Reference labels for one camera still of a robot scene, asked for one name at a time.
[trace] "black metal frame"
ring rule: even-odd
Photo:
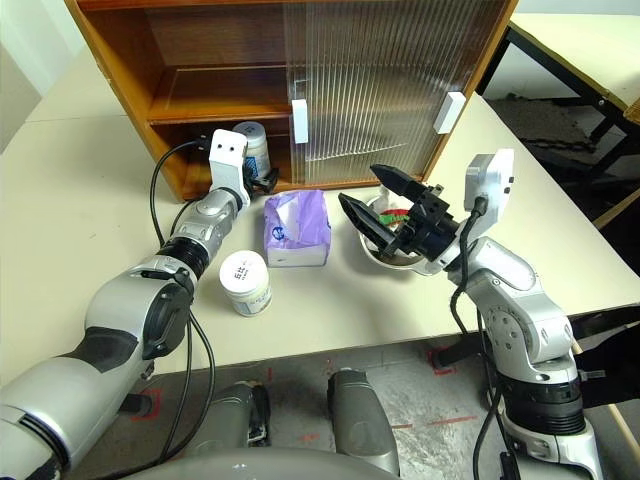
[[[615,147],[589,170],[583,180],[585,184],[590,183],[604,173],[604,171],[613,165],[622,155],[640,152],[640,125],[627,120],[623,115],[624,112],[622,112],[618,106],[607,100],[593,87],[511,27],[507,27],[482,79],[478,83],[476,92],[479,95],[482,95],[486,90],[507,48],[512,44],[538,62],[538,64],[580,96],[579,99],[567,99],[568,104],[589,105],[605,116],[604,120],[591,132],[589,138],[593,142],[598,142],[614,125],[626,134]]]

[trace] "white wall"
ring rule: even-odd
[[[520,0],[516,12],[640,15],[640,0]],[[484,97],[498,99],[509,93],[526,98],[575,96],[571,89],[514,46],[505,53]]]
[[[40,95],[85,45],[64,0],[1,0],[0,42]]]

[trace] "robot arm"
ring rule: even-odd
[[[579,378],[571,354],[572,331],[562,310],[542,289],[531,266],[499,243],[481,237],[500,219],[513,183],[513,151],[478,155],[465,180],[465,210],[458,224],[433,187],[399,170],[374,165],[383,185],[414,202],[396,233],[362,202],[340,195],[352,223],[384,254],[415,252],[428,261],[419,273],[448,272],[462,282],[461,237],[468,230],[465,292],[486,324],[504,395],[504,425],[514,450],[540,460],[585,468],[602,478],[593,429],[582,410]],[[476,205],[486,206],[478,212]]]
[[[174,235],[98,290],[75,350],[0,391],[0,477],[56,478],[74,468],[114,421],[136,380],[152,370],[153,359],[182,341],[198,280],[248,204],[241,176],[237,182],[232,175],[242,167],[246,138],[217,130],[212,143],[212,158],[226,166],[225,175]]]

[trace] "tissue box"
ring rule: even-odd
[[[327,263],[331,226],[321,190],[281,193],[264,206],[264,250],[270,267]]]

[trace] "gray floor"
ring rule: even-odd
[[[474,442],[486,414],[480,395],[484,379],[477,358],[460,362],[444,374],[433,370],[427,362],[428,352],[451,341],[412,342],[220,368],[216,388],[238,380],[263,382],[272,402],[274,446],[333,451],[327,380],[342,367],[364,369],[394,427],[402,477],[468,479]],[[157,412],[149,419],[119,418],[69,478],[93,478],[153,459],[173,418],[181,382],[179,374],[163,375],[141,385],[159,400]],[[199,372],[177,438],[182,438],[197,415],[205,384],[206,375]],[[483,478],[499,478],[501,447],[493,427],[481,456]]]

